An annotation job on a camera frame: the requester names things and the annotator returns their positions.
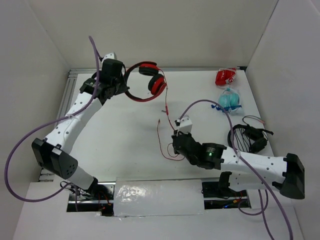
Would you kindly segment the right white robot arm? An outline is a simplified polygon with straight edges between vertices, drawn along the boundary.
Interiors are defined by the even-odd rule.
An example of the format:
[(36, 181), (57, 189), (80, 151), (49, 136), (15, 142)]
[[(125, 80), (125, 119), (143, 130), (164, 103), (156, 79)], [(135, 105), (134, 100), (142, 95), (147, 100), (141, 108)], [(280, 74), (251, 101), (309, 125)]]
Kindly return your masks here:
[(218, 186), (235, 192), (271, 190), (282, 196), (305, 198), (305, 167), (293, 153), (283, 157), (263, 156), (217, 143), (199, 143), (190, 133), (172, 136), (173, 149), (191, 165), (206, 170), (219, 170)]

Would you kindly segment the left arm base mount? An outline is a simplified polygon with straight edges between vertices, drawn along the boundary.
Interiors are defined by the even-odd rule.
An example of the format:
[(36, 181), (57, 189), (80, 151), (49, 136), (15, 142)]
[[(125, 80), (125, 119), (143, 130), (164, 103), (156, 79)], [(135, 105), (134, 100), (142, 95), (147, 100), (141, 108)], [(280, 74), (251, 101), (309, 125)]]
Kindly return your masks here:
[(60, 186), (68, 191), (67, 213), (98, 212), (102, 216), (114, 215), (115, 182), (99, 182), (98, 192), (90, 194), (75, 185), (61, 181)]

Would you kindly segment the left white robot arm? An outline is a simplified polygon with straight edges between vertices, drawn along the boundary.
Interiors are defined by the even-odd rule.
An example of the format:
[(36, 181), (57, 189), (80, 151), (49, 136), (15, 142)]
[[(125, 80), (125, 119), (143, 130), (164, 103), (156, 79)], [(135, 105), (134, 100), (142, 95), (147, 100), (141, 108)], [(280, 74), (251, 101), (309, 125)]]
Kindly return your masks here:
[(65, 115), (66, 119), (44, 139), (36, 138), (31, 144), (37, 163), (42, 168), (73, 183), (93, 197), (106, 189), (83, 170), (70, 153), (93, 115), (107, 100), (128, 89), (122, 73), (123, 66), (115, 54), (105, 55), (102, 69), (83, 83), (74, 104)]

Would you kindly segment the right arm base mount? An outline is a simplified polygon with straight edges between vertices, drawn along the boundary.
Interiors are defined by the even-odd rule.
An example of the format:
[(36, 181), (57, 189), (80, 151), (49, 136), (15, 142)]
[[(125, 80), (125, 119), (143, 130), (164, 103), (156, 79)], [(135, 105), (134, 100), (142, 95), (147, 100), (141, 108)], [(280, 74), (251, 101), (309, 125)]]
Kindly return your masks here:
[(230, 188), (230, 171), (222, 172), (219, 177), (202, 178), (201, 193), (205, 210), (249, 208), (250, 201), (246, 190), (235, 191)]

